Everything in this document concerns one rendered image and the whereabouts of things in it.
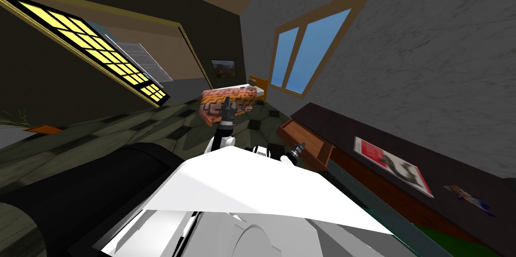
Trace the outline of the dark framed wall picture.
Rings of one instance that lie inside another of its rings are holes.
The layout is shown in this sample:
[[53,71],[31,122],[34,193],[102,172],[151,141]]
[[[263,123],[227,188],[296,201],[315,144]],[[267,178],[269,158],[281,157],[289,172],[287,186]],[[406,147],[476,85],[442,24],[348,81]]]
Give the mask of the dark framed wall picture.
[[233,60],[212,59],[211,64],[217,78],[233,78],[237,76],[236,65]]

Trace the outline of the dark wooden desk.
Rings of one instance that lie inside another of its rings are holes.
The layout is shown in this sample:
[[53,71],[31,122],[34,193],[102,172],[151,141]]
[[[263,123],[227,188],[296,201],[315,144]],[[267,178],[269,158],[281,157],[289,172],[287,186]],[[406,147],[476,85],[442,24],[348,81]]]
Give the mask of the dark wooden desk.
[[[292,118],[385,177],[476,241],[502,257],[516,257],[516,192],[500,177],[313,103],[308,103],[293,113]],[[354,152],[354,137],[415,165],[434,197],[427,197]],[[490,206],[489,211],[495,217],[487,215],[467,201],[459,200],[455,192],[443,188],[445,185],[456,185],[487,203]]]

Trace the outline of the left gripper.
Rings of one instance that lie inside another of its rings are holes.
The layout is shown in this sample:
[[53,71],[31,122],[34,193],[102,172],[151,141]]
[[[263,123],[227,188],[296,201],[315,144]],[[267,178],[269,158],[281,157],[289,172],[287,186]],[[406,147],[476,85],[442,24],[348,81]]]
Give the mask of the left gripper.
[[221,120],[219,124],[233,124],[236,112],[236,102],[230,104],[230,97],[225,97],[224,104],[221,107]]

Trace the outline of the blue window with brown frame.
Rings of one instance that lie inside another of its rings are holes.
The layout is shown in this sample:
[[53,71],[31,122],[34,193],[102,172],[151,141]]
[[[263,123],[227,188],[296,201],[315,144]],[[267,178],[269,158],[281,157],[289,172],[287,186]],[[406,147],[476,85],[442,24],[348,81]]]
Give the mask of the blue window with brown frame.
[[334,0],[275,30],[269,84],[304,98],[368,0]]

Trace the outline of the yellow lit grid window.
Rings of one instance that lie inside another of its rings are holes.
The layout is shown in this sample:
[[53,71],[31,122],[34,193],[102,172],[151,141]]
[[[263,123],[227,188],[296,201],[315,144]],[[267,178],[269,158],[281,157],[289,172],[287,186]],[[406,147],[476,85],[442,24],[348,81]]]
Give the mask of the yellow lit grid window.
[[152,106],[169,100],[151,76],[83,18],[30,0],[0,0],[0,5]]

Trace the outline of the orange flat shape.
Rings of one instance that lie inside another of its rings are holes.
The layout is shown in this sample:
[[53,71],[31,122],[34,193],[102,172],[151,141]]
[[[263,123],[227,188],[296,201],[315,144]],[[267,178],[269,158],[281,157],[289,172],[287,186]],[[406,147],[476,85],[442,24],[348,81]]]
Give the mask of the orange flat shape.
[[36,126],[34,128],[27,128],[27,129],[25,129],[23,131],[24,132],[36,133],[36,134],[52,135],[52,134],[56,134],[56,133],[61,132],[62,129],[59,129],[59,128],[56,128],[56,127],[52,127],[52,126],[48,126],[48,125],[39,125],[39,126]]

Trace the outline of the bed with orange patterned blanket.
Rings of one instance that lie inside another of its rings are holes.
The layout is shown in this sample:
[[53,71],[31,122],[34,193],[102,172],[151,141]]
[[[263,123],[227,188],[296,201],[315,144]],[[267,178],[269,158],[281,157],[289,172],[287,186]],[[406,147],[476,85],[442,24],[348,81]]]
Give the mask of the bed with orange patterned blanket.
[[269,81],[249,76],[248,84],[227,88],[205,90],[201,95],[199,114],[208,126],[221,120],[221,107],[225,97],[230,97],[230,104],[236,102],[236,115],[252,110],[257,100],[265,100]]

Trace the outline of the brown wooden drawer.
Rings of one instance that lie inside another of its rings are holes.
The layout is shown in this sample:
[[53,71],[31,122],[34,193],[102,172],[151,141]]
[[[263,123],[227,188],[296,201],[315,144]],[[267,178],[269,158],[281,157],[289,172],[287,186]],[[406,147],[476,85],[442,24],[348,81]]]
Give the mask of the brown wooden drawer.
[[279,138],[287,146],[305,143],[305,149],[300,155],[302,162],[312,171],[327,171],[328,162],[334,146],[316,133],[294,119],[289,119],[277,130]]

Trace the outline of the small blue and tan figure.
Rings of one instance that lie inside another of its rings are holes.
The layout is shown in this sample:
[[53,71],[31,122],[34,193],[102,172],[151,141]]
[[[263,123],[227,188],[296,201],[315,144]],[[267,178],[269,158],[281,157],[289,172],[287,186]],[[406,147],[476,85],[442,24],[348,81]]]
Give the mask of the small blue and tan figure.
[[458,187],[456,185],[445,185],[445,186],[443,186],[443,188],[447,189],[449,191],[455,192],[457,194],[459,200],[467,201],[467,202],[473,204],[475,207],[481,209],[487,215],[495,217],[495,215],[489,211],[490,206],[487,203],[485,203],[485,202],[481,201],[480,199],[478,199],[477,197],[465,192],[460,187]]

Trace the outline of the white grid window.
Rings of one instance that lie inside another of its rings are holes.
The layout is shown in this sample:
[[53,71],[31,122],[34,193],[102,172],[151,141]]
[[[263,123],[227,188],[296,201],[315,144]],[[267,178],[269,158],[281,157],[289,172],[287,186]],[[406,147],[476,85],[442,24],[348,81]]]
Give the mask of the white grid window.
[[129,58],[148,78],[158,83],[159,87],[163,87],[162,83],[173,82],[172,78],[160,67],[147,50],[139,43],[133,42],[116,42],[107,34],[103,37]]

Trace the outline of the red and white magazine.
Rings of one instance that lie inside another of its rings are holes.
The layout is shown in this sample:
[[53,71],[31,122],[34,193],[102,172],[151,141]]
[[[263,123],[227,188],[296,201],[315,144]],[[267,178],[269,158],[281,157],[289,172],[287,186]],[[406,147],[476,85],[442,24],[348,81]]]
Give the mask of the red and white magazine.
[[430,198],[434,197],[420,170],[415,165],[359,137],[354,137],[354,152],[372,163],[375,163],[375,165],[381,167],[388,173],[398,177],[426,196]]

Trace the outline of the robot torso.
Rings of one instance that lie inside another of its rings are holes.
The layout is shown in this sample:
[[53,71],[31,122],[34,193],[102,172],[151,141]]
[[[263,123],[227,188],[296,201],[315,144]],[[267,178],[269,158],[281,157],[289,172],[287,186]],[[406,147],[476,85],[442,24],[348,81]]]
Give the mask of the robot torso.
[[325,178],[226,147],[182,163],[102,248],[109,257],[387,257],[392,234]]

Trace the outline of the green plant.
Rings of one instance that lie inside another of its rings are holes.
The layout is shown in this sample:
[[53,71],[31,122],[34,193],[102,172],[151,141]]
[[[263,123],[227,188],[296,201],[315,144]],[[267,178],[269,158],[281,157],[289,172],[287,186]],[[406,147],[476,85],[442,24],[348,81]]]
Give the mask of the green plant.
[[20,109],[18,109],[17,113],[13,114],[0,109],[0,125],[24,127],[26,129],[34,128],[33,125],[28,123],[25,111]]

